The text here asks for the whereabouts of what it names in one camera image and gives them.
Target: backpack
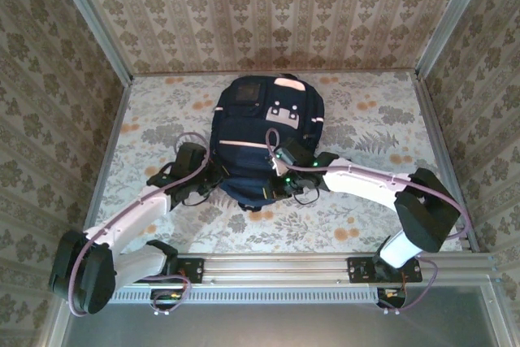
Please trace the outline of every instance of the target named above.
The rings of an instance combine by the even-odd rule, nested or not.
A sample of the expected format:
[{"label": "backpack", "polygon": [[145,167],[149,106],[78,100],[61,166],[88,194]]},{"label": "backpack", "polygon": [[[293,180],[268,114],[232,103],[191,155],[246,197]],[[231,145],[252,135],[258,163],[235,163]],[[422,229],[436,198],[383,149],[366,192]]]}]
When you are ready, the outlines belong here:
[{"label": "backpack", "polygon": [[[275,171],[269,164],[266,132],[276,128],[280,142],[294,139],[310,152],[323,129],[323,99],[311,85],[293,75],[243,76],[234,80],[214,109],[210,149],[229,176],[220,188],[242,210],[259,211],[275,200],[263,189]],[[271,134],[271,144],[276,145]]]}]

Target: patterned wall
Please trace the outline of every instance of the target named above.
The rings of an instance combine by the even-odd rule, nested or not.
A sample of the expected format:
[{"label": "patterned wall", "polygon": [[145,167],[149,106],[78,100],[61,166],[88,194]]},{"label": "patterned wall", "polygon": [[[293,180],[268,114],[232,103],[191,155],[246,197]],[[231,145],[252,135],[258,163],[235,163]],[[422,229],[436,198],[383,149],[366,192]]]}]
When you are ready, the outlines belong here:
[{"label": "patterned wall", "polygon": [[427,85],[520,324],[520,0],[471,0]]},{"label": "patterned wall", "polygon": [[84,222],[122,85],[72,0],[0,0],[0,345],[37,338],[61,235]]},{"label": "patterned wall", "polygon": [[132,74],[412,68],[448,0],[93,0]]}]

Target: floral mat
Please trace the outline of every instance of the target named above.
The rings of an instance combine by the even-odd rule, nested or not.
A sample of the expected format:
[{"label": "floral mat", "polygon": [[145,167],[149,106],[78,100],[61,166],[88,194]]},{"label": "floral mat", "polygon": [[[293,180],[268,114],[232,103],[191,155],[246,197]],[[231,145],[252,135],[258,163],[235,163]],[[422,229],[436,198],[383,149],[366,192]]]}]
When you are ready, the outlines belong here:
[{"label": "floral mat", "polygon": [[[303,73],[325,101],[318,151],[385,171],[438,167],[409,72]],[[175,159],[182,132],[209,140],[215,103],[237,75],[148,76],[133,81],[97,221],[132,201],[148,177]],[[322,193],[308,206],[294,200],[242,211],[216,190],[200,206],[179,206],[156,220],[127,250],[159,239],[180,252],[295,253],[374,251],[400,229],[397,215],[377,203],[344,193]],[[450,241],[444,250],[460,250]]]}]

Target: floral wallpaper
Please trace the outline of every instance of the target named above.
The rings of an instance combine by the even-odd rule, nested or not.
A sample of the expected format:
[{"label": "floral wallpaper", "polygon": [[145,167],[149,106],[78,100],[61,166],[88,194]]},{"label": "floral wallpaper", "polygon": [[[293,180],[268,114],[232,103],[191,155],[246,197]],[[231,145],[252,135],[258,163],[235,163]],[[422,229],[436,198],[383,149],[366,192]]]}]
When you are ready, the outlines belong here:
[{"label": "floral wallpaper", "polygon": [[122,85],[72,0],[0,0],[0,345],[30,346],[81,228]]},{"label": "floral wallpaper", "polygon": [[412,68],[449,0],[93,0],[133,75]]},{"label": "floral wallpaper", "polygon": [[[438,172],[411,75],[300,74],[325,102],[318,151],[328,150],[388,171],[427,167]],[[176,135],[196,131],[209,140],[215,103],[236,78],[147,76],[134,80],[98,222],[132,201],[148,177],[174,160]],[[314,193],[305,195],[306,201],[314,198]],[[200,206],[179,206],[158,219],[127,250],[155,238],[185,253],[374,251],[400,226],[395,212],[385,206],[344,193],[322,193],[318,202],[308,206],[284,200],[251,213],[217,190]],[[460,248],[453,241],[444,247]]]},{"label": "floral wallpaper", "polygon": [[520,325],[520,0],[471,0],[427,86]]}]

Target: reflective stripe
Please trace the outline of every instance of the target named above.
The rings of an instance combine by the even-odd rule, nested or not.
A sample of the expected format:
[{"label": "reflective stripe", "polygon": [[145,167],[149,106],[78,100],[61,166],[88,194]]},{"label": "reflective stripe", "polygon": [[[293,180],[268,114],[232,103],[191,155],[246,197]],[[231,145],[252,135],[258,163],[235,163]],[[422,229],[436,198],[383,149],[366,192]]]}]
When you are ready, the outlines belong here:
[{"label": "reflective stripe", "polygon": [[229,140],[220,140],[219,144],[223,145],[235,145],[235,146],[252,146],[253,148],[263,148],[267,149],[267,145],[265,144],[256,144],[254,142],[246,142],[246,141],[229,141]]},{"label": "reflective stripe", "polygon": [[275,80],[276,85],[281,85],[283,87],[290,87],[291,89],[297,89],[298,91],[305,91],[306,87],[298,80],[292,79],[284,79],[283,77],[279,77]]}]

